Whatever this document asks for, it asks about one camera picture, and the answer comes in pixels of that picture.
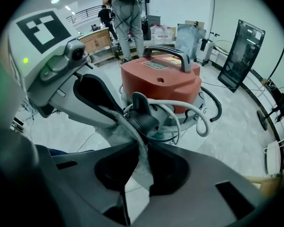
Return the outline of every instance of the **black handle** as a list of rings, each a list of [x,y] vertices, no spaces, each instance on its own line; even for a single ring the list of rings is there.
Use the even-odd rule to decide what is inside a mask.
[[[149,45],[144,49],[144,57],[151,57],[152,51],[167,52],[179,57],[181,60],[181,71],[186,73],[191,72],[190,58],[185,52],[165,45]]]
[[[214,32],[210,32],[210,34],[213,34],[214,37],[220,36],[220,35],[218,35],[218,34],[216,34],[216,33],[214,33]]]

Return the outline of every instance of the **cabinet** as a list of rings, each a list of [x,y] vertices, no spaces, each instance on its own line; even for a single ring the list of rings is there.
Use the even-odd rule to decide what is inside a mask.
[[[107,46],[111,47],[108,28],[92,32],[89,35],[81,37],[79,40],[85,44],[85,51],[88,54],[93,53],[97,50],[101,50]]]

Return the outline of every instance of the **black tripod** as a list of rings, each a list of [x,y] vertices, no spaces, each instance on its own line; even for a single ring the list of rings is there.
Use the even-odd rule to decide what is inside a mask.
[[[258,111],[257,111],[257,117],[259,118],[260,124],[262,125],[262,127],[263,127],[263,129],[264,129],[265,131],[267,130],[267,121],[266,121],[266,119],[267,119],[270,115],[272,115],[274,112],[277,112],[277,111],[279,111],[279,110],[281,110],[281,109],[284,109],[284,93],[282,93],[282,97],[281,97],[281,99],[279,100],[279,102],[277,103],[277,107],[276,107],[276,108],[273,108],[272,111],[271,111],[268,115],[264,116],[263,113],[261,112],[261,110],[258,110]],[[278,121],[280,121],[281,118],[282,118],[282,115],[278,116]]]

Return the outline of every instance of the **black display stand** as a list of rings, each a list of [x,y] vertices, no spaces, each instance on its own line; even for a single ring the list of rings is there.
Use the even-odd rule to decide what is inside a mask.
[[[229,56],[218,80],[235,92],[250,71],[261,48],[265,31],[239,20]]]

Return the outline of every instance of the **metal railing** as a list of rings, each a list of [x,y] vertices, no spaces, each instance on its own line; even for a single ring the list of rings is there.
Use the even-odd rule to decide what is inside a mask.
[[[90,19],[90,18],[96,18],[98,17],[98,13],[101,10],[101,5],[95,6],[86,10],[82,10],[75,15],[67,17],[67,21],[71,24],[75,24],[78,22],[82,22],[83,20]]]

